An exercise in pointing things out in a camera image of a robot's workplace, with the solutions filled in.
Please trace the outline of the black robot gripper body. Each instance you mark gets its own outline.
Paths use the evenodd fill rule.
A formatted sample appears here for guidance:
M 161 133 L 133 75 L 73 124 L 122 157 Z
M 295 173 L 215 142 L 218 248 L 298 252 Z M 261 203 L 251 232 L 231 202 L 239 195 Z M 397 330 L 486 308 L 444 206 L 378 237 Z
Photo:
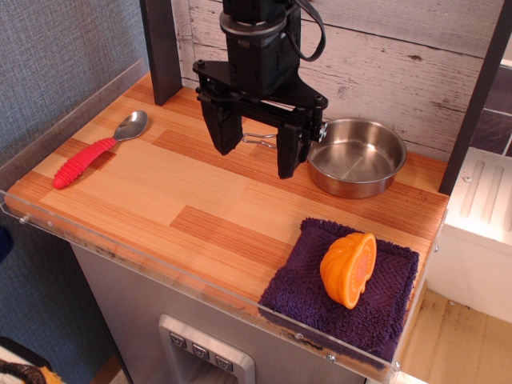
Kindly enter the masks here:
M 327 99 L 300 79 L 299 26 L 224 26 L 228 59 L 198 60 L 198 96 L 226 101 L 232 111 L 278 130 L 308 121 L 317 130 Z

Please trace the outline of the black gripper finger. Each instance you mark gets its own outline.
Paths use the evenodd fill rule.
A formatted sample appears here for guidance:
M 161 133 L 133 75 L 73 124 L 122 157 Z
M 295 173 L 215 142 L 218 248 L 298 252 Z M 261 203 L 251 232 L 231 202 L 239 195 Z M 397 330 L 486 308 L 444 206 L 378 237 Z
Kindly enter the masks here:
M 301 126 L 286 123 L 278 129 L 278 176 L 291 178 L 297 167 L 304 163 L 310 149 L 310 132 Z
M 229 102 L 215 100 L 207 94 L 200 94 L 198 100 L 214 148 L 227 155 L 242 140 L 242 116 L 232 111 Z

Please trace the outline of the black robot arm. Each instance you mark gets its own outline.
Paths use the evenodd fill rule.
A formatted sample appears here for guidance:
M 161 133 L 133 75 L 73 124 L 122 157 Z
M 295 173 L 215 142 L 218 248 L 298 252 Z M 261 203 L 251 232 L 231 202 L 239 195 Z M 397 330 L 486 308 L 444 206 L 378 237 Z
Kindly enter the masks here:
M 326 34 L 311 56 L 301 51 L 301 15 L 323 27 L 308 1 L 224 1 L 219 24 L 228 59 L 198 60 L 196 89 L 216 150 L 226 155 L 244 138 L 242 119 L 277 129 L 278 176 L 290 178 L 307 159 L 312 142 L 326 134 L 328 100 L 299 76 L 301 61 L 322 55 Z

